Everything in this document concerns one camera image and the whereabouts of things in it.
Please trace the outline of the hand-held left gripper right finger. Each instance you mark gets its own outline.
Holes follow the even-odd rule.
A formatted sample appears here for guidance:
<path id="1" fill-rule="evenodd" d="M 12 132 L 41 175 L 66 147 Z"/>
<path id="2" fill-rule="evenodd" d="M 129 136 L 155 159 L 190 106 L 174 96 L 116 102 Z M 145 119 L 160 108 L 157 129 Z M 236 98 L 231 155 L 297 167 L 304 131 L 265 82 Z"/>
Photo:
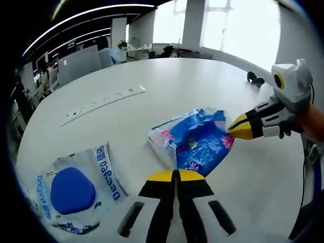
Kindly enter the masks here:
<path id="1" fill-rule="evenodd" d="M 214 242 L 208 238 L 216 224 L 232 235 L 236 226 L 220 202 L 213 199 L 212 189 L 205 178 L 190 170 L 177 171 L 179 214 L 187 242 Z"/>

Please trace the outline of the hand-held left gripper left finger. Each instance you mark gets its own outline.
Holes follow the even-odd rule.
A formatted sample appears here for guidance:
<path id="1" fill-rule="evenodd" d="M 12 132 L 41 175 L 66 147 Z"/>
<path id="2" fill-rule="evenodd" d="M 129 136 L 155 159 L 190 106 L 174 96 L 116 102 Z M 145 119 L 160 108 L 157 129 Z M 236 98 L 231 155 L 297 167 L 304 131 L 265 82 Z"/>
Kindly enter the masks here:
<path id="1" fill-rule="evenodd" d="M 174 171 L 151 175 L 132 196 L 117 233 L 128 242 L 166 242 L 175 198 Z"/>

